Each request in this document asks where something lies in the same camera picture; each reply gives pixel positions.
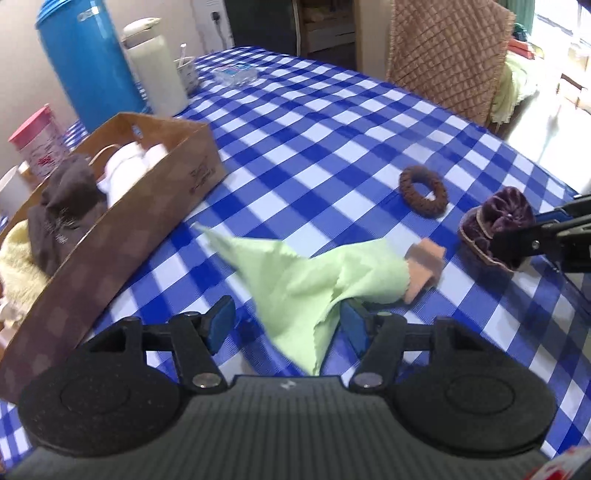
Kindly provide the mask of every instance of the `gray cloth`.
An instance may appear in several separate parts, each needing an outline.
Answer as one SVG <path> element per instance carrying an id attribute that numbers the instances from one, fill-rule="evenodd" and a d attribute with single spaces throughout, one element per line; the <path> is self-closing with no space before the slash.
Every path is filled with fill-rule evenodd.
<path id="1" fill-rule="evenodd" d="M 88 230 L 107 211 L 106 196 L 83 155 L 71 155 L 51 176 L 41 203 L 28 211 L 33 260 L 53 275 Z"/>

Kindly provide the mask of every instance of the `pink lid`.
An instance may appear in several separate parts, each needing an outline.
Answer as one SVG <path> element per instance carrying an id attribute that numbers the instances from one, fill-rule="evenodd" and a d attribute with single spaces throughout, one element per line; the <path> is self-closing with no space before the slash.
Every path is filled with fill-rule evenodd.
<path id="1" fill-rule="evenodd" d="M 18 127 L 18 130 L 11 135 L 8 141 L 15 145 L 18 150 L 22 150 L 25 145 L 39 135 L 41 130 L 51 123 L 52 118 L 51 108 L 49 104 L 46 104 Z"/>

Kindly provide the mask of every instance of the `blue container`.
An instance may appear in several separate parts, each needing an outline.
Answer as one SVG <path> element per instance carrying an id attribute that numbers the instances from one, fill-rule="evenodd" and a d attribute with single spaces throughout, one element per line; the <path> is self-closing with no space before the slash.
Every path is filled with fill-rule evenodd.
<path id="1" fill-rule="evenodd" d="M 146 111 L 102 0 L 45 0 L 35 26 L 89 132 L 119 112 Z"/>

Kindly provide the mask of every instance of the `floor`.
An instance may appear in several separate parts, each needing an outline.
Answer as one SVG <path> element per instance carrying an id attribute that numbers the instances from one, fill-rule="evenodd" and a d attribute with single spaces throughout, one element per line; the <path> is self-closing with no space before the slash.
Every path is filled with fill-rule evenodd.
<path id="1" fill-rule="evenodd" d="M 553 30 L 534 24 L 532 39 L 546 56 L 540 91 L 498 136 L 578 192 L 587 193 L 591 192 L 591 115 L 568 100 L 576 99 L 579 91 L 565 81 L 556 95 L 570 38 Z"/>
<path id="2" fill-rule="evenodd" d="M 578 192 L 591 191 L 591 115 L 562 95 L 540 92 L 500 136 Z"/>

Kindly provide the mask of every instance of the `brown woven mat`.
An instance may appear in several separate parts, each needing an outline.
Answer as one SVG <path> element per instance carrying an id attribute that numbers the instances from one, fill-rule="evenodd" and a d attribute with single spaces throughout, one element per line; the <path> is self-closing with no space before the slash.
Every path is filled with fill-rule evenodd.
<path id="1" fill-rule="evenodd" d="M 392 0 L 387 80 L 484 125 L 514 22 L 493 0 Z"/>

